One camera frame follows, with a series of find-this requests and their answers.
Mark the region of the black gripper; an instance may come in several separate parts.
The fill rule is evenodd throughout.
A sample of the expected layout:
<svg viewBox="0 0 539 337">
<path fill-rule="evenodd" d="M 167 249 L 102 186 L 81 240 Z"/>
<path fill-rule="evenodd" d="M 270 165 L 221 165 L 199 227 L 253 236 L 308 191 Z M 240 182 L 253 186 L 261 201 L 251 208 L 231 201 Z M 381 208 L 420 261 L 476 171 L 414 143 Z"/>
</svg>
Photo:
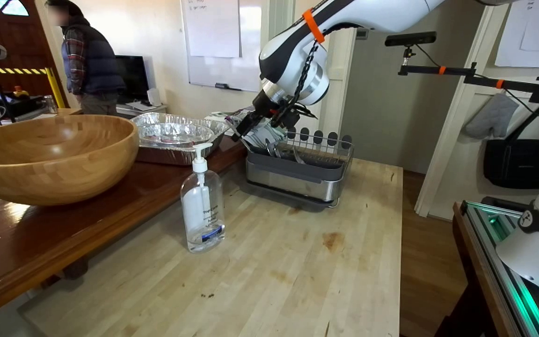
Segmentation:
<svg viewBox="0 0 539 337">
<path fill-rule="evenodd" d="M 235 139 L 251 152 L 279 154 L 279 146 L 298 122 L 296 105 L 285 100 L 272 102 L 266 92 L 259 92 L 253 103 L 240 111 L 235 122 Z"/>
</svg>

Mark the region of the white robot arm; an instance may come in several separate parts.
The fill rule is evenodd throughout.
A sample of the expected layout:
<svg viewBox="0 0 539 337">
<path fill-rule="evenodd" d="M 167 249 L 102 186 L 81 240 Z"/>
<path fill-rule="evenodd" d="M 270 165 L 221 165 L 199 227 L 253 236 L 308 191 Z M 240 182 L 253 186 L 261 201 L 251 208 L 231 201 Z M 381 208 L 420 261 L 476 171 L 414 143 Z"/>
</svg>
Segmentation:
<svg viewBox="0 0 539 337">
<path fill-rule="evenodd" d="M 274 152 L 298 117 L 330 92 L 330 34 L 379 30 L 409 38 L 446 0 L 321 0 L 259 51 L 261 92 L 236 135 L 253 148 Z M 502 263 L 539 287 L 539 195 L 521 214 L 519 229 L 498 248 Z"/>
</svg>

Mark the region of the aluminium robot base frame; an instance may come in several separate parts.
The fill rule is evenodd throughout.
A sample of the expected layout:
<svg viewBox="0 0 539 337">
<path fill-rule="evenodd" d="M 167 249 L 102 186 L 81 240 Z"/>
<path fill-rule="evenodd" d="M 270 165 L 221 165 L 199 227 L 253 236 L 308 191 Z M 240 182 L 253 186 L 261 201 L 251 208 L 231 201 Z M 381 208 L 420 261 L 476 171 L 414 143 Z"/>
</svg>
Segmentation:
<svg viewBox="0 0 539 337">
<path fill-rule="evenodd" d="M 539 233 L 523 205 L 457 203 L 454 236 L 469 287 L 454 328 L 485 337 L 539 337 Z"/>
</svg>

